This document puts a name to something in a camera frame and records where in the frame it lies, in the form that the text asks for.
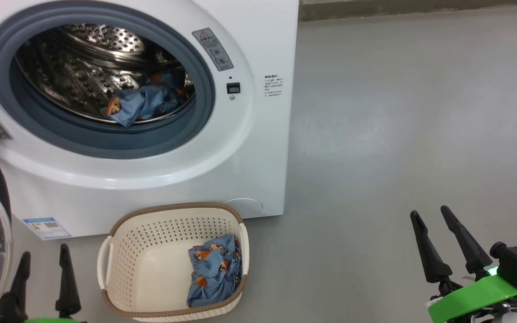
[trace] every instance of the brown basket rim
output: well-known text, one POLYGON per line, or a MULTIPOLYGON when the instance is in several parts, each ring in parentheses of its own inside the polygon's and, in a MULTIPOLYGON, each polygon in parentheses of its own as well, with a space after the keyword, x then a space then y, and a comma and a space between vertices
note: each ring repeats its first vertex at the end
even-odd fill
MULTIPOLYGON (((243 223, 242 217, 236 210, 234 210, 232 207, 221 204, 221 203, 209 203, 209 202, 198 202, 198 203, 182 203, 182 204, 172 204, 172 205, 164 205, 164 206, 155 206, 155 207, 149 207, 147 209, 141 209, 138 211, 133 211, 127 215, 125 215, 123 218, 119 219, 113 225, 113 229, 111 229, 111 233, 109 235, 111 237, 115 237, 115 233, 117 233, 117 229, 123 225, 125 221, 128 219, 131 219, 133 217, 137 217, 138 215, 144 215, 154 212, 160 212, 160 211, 170 211, 170 210, 179 210, 179 209, 223 209, 225 211, 230 212, 238 221, 238 223, 243 223)), ((241 279, 241 283, 238 285, 234 293, 232 293, 231 296, 229 296, 227 299, 225 299, 222 302, 212 304, 212 305, 206 305, 206 306, 200 306, 195 307, 192 309, 184 309, 184 310, 173 310, 173 311, 154 311, 154 312, 139 312, 139 311, 124 311, 120 308, 116 307, 113 302, 111 302, 111 299, 109 298, 109 292, 107 292, 106 289, 101 290, 101 294, 103 296, 103 299, 107 303, 107 306, 117 315, 123 316, 123 317, 138 317, 138 318, 149 318, 149 317, 171 317, 171 316, 179 316, 179 315, 189 315, 189 314, 195 314, 195 313, 201 313, 204 311, 210 311, 215 309, 220 309, 221 307, 227 306, 228 304, 234 302, 236 298, 240 296, 242 293, 242 289, 246 285, 246 280, 248 276, 243 275, 241 279)))

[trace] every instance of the plastic basket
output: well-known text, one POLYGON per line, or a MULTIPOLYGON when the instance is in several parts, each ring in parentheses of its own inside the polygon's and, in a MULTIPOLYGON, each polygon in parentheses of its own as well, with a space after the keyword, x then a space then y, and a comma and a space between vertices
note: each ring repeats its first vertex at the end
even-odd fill
POLYGON ((191 321, 228 313, 241 298, 248 269, 249 239, 242 218, 231 207, 213 203, 128 214, 113 226, 97 259, 97 278, 107 305, 118 315, 143 322, 191 321), (241 244, 241 283, 228 299, 190 309, 187 294, 193 266, 188 250, 223 235, 234 235, 241 244))

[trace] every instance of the basket bottom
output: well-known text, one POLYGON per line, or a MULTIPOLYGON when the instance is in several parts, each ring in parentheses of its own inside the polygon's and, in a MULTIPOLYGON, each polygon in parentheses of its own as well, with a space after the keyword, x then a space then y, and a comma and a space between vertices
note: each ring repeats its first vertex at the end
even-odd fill
POLYGON ((188 250, 207 240, 189 240, 150 247, 136 266, 133 311, 188 309, 193 265, 188 250))

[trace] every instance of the front-loading washing machine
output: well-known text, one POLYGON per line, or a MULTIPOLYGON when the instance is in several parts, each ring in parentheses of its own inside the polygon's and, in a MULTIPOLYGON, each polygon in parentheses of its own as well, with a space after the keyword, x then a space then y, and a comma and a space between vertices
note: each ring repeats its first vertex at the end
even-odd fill
POLYGON ((12 213, 42 239, 181 202, 282 214, 297 16, 296 0, 0 0, 12 213), (171 108, 112 117, 161 75, 171 108))

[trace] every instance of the blue cloth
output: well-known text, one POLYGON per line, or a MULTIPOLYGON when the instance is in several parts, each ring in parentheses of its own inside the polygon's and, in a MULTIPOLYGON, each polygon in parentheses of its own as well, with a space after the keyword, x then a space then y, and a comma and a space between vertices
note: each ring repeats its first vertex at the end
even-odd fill
POLYGON ((154 74, 149 78, 145 86, 138 89, 127 88, 120 90, 113 97, 118 97, 121 110, 111 116, 105 114, 106 108, 101 112, 107 118, 113 119, 125 127, 130 127, 140 119, 150 119, 155 113, 163 114, 172 112, 183 103, 181 97, 175 92, 175 82, 170 74, 154 74))
POLYGON ((193 280, 187 305, 197 307, 222 302, 238 287, 242 272, 240 244, 232 235, 195 245, 188 251, 193 280))

